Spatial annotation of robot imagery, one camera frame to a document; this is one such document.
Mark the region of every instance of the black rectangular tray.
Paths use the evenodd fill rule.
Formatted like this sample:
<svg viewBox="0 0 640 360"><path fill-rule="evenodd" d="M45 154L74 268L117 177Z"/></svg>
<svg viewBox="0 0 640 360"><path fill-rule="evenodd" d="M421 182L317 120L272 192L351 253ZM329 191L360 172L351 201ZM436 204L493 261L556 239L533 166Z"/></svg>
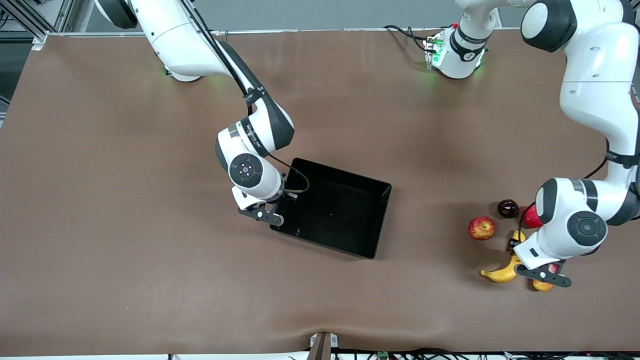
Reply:
<svg viewBox="0 0 640 360"><path fill-rule="evenodd" d="M274 212L284 217L271 229L361 258L373 259L378 248L391 184L313 161L295 158L291 166L309 179L297 199L283 196ZM290 170L286 189L307 183Z"/></svg>

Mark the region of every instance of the brown tabletop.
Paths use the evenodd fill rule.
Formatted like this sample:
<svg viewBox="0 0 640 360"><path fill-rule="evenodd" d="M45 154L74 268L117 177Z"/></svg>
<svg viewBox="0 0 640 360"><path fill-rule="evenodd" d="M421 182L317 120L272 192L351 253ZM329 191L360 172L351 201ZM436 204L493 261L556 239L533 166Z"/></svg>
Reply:
<svg viewBox="0 0 640 360"><path fill-rule="evenodd" d="M454 81L390 33L228 41L294 120L279 157L393 185L376 259L237 213L214 155L245 114L231 79L168 78L145 38L49 37L0 131L2 356L284 352L317 331L376 350L640 348L639 224L548 293L478 274L506 265L514 220L467 234L491 203L603 158L559 108L562 54L498 31Z"/></svg>

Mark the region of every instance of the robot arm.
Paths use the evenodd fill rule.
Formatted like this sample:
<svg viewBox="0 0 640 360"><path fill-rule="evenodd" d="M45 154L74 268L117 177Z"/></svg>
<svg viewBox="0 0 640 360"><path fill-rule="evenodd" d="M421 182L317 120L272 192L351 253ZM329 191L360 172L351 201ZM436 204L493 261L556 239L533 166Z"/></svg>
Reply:
<svg viewBox="0 0 640 360"><path fill-rule="evenodd" d="M528 7L535 0L455 0L462 10L457 28L435 36L430 56L432 67L453 79L463 79L480 66L486 42L497 24L495 9L502 6Z"/></svg>
<svg viewBox="0 0 640 360"><path fill-rule="evenodd" d="M284 180L264 157L289 145L293 122L233 48L209 34L191 1L95 0L95 4L121 28L134 28L140 22L154 51L175 79L194 81L220 74L235 79L249 115L218 133L216 156L234 184L232 193L241 212L251 213L255 206L277 200L283 193ZM268 222L280 225L282 221L275 215Z"/></svg>
<svg viewBox="0 0 640 360"><path fill-rule="evenodd" d="M538 191L544 225L514 249L528 269L595 250L607 225L624 224L640 209L639 117L630 98L638 48L632 14L627 0L539 0L525 14L525 42L566 55L562 110L609 142L606 179L555 178Z"/></svg>

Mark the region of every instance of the dark round fruit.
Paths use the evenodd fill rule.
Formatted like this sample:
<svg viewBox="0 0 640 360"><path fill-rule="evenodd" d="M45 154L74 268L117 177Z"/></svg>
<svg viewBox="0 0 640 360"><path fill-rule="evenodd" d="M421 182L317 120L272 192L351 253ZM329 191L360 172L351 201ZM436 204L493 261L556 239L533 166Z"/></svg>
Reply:
<svg viewBox="0 0 640 360"><path fill-rule="evenodd" d="M498 203L498 214L505 218L515 218L518 216L520 208L515 201L511 199L502 200Z"/></svg>

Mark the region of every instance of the yellow fruit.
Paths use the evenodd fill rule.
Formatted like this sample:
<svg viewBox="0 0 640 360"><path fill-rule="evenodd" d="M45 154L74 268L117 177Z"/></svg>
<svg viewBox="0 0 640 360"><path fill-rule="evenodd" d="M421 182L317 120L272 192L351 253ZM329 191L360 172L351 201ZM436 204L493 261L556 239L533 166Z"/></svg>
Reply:
<svg viewBox="0 0 640 360"><path fill-rule="evenodd" d="M538 291L549 291L554 288L552 284L540 280L533 280L533 287Z"/></svg>
<svg viewBox="0 0 640 360"><path fill-rule="evenodd" d="M509 282L515 279L518 275L516 274L515 267L519 264L522 264L520 258L518 258L517 255L511 255L511 261L509 261L509 265L494 271L481 270L480 275L495 282Z"/></svg>

